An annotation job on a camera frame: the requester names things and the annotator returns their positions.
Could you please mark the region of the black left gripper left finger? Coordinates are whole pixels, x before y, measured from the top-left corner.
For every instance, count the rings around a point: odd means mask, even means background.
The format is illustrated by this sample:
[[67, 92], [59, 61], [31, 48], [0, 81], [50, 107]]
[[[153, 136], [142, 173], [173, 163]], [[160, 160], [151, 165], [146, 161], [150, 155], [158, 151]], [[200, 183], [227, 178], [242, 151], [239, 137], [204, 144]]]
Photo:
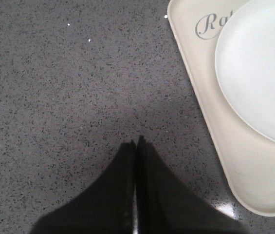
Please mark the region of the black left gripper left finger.
[[101, 176], [76, 198], [40, 218], [32, 234], [131, 234], [134, 142], [121, 144]]

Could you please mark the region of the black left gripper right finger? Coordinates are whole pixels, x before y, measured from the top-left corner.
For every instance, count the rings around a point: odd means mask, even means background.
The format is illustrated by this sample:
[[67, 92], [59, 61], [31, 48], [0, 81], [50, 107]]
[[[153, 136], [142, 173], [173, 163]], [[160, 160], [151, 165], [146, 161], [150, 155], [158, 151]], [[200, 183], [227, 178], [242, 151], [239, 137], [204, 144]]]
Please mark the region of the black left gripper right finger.
[[245, 234], [228, 217], [191, 192], [143, 136], [136, 151], [138, 230], [141, 234]]

